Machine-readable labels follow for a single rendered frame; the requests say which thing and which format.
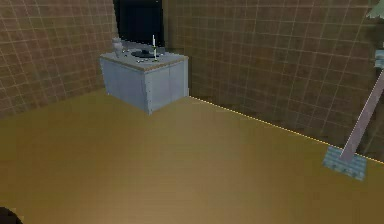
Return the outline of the grey cabinet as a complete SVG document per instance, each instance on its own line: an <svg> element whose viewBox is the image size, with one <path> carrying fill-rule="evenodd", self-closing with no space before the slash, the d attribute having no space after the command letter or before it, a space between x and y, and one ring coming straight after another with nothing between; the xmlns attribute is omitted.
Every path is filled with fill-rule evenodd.
<svg viewBox="0 0 384 224"><path fill-rule="evenodd" d="M99 61L106 93L147 114L189 95L187 56L165 52L154 61L105 53Z"/></svg>

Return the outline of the grey statuette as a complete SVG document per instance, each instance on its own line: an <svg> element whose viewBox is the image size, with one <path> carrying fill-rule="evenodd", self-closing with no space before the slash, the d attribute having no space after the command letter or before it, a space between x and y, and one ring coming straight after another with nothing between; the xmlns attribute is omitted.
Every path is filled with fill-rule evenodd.
<svg viewBox="0 0 384 224"><path fill-rule="evenodd" d="M121 39L119 37L114 37L112 39L112 45L113 45L114 52L115 52L116 56L119 57L121 55L122 49L123 49Z"/></svg>

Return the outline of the dark round object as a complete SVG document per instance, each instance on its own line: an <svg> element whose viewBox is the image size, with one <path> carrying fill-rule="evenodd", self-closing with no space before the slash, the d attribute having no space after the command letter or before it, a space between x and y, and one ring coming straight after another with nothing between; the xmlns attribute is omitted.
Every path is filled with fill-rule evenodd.
<svg viewBox="0 0 384 224"><path fill-rule="evenodd" d="M23 222L8 208L0 207L0 224L23 224Z"/></svg>

